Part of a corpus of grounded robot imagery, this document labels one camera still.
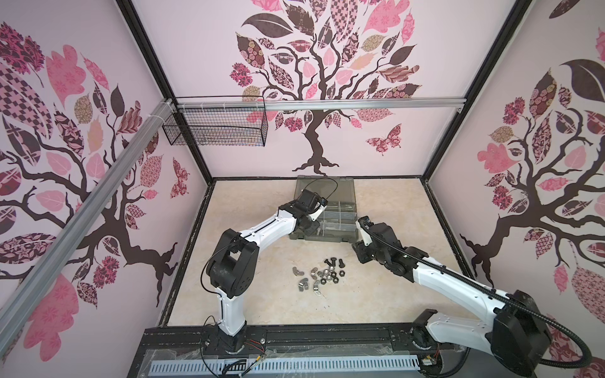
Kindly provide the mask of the silver wing nut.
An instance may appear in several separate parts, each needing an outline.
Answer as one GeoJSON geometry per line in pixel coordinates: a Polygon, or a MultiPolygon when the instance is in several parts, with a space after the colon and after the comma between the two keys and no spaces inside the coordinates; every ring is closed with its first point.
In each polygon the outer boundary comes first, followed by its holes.
{"type": "Polygon", "coordinates": [[[298,288],[300,292],[304,292],[307,291],[309,289],[309,280],[307,278],[303,278],[299,283],[298,283],[298,288]]]}
{"type": "Polygon", "coordinates": [[[313,292],[316,296],[318,296],[319,298],[323,297],[323,294],[321,292],[321,282],[320,281],[315,281],[314,285],[313,285],[313,292]]]}

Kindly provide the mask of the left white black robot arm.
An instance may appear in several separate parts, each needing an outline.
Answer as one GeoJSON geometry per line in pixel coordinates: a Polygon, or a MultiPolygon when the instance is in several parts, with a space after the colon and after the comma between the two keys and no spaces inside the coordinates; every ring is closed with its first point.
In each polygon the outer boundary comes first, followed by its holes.
{"type": "Polygon", "coordinates": [[[209,278],[211,291],[219,301],[218,343],[226,351],[235,354],[244,347],[244,294],[255,277],[259,255],[295,231],[315,232],[328,204],[327,198],[304,189],[260,224],[240,232],[229,228],[222,233],[202,276],[209,278]]]}

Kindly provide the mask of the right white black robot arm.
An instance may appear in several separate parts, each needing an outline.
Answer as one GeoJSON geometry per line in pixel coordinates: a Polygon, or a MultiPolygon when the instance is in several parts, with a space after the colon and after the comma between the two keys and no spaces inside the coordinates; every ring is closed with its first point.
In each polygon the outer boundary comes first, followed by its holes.
{"type": "Polygon", "coordinates": [[[466,319],[425,311],[419,321],[431,340],[491,354],[518,376],[534,374],[552,337],[530,295],[488,288],[462,276],[423,250],[402,246],[386,223],[361,217],[356,226],[362,239],[353,249],[362,264],[377,261],[395,276],[436,291],[475,316],[466,319]]]}

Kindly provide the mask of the grey plastic compartment organizer box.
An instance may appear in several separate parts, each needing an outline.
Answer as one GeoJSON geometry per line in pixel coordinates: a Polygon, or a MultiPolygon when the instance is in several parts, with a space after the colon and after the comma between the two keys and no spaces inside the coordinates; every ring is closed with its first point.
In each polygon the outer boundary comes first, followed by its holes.
{"type": "Polygon", "coordinates": [[[355,225],[358,207],[353,178],[298,176],[296,198],[303,189],[318,193],[329,202],[318,218],[318,229],[312,235],[297,230],[289,235],[289,239],[327,243],[353,243],[358,239],[359,233],[355,225]]]}

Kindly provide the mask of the aluminium rail on back wall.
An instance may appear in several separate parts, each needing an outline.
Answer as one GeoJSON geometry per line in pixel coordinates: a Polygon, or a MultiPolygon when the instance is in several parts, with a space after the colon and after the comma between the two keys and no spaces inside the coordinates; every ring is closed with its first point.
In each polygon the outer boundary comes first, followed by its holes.
{"type": "Polygon", "coordinates": [[[419,108],[454,108],[462,109],[466,103],[464,98],[409,98],[409,99],[345,99],[345,100],[303,100],[275,101],[265,99],[258,101],[216,101],[202,102],[202,97],[192,98],[191,102],[179,100],[180,110],[363,110],[363,109],[419,109],[419,108]]]}

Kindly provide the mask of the aluminium rail on wall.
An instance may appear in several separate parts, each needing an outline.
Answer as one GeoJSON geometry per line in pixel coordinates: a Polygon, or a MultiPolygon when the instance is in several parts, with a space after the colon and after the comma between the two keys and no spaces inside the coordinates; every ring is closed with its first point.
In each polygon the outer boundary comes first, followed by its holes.
{"type": "Polygon", "coordinates": [[[142,130],[135,134],[128,148],[120,154],[109,172],[101,179],[91,195],[84,200],[80,210],[58,234],[50,250],[39,259],[30,274],[25,277],[1,308],[2,353],[5,353],[15,340],[33,310],[47,294],[88,230],[94,225],[108,201],[118,190],[128,171],[134,167],[154,134],[163,126],[173,110],[173,99],[162,99],[159,102],[144,121],[142,130]]]}
{"type": "Polygon", "coordinates": [[[464,98],[409,98],[409,99],[345,99],[345,100],[303,100],[275,101],[265,99],[258,101],[216,101],[202,102],[202,97],[192,98],[191,102],[179,100],[180,110],[363,110],[363,109],[419,109],[419,108],[454,108],[462,109],[466,103],[464,98]]]}

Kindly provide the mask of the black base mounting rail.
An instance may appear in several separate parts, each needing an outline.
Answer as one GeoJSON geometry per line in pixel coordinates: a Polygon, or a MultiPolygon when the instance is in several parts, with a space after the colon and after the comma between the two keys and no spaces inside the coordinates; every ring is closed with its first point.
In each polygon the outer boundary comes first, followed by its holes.
{"type": "Polygon", "coordinates": [[[308,351],[316,347],[377,346],[395,352],[434,354],[461,351],[453,343],[438,343],[416,335],[413,323],[248,325],[242,335],[223,335],[216,325],[146,329],[139,349],[202,349],[209,355],[261,351],[308,351]]]}

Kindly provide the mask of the aluminium rail on left wall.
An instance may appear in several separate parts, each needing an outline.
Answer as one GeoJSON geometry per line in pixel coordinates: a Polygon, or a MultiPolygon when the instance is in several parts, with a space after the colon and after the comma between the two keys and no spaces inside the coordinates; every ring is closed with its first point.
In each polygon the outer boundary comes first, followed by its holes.
{"type": "Polygon", "coordinates": [[[2,353],[5,353],[15,340],[33,310],[47,294],[88,230],[94,225],[108,201],[118,190],[128,171],[134,167],[154,134],[163,126],[173,110],[173,99],[162,99],[159,102],[144,121],[142,130],[135,134],[128,148],[120,154],[109,172],[101,179],[91,195],[84,200],[80,210],[58,234],[50,250],[39,259],[30,274],[25,277],[1,308],[2,353]]]}

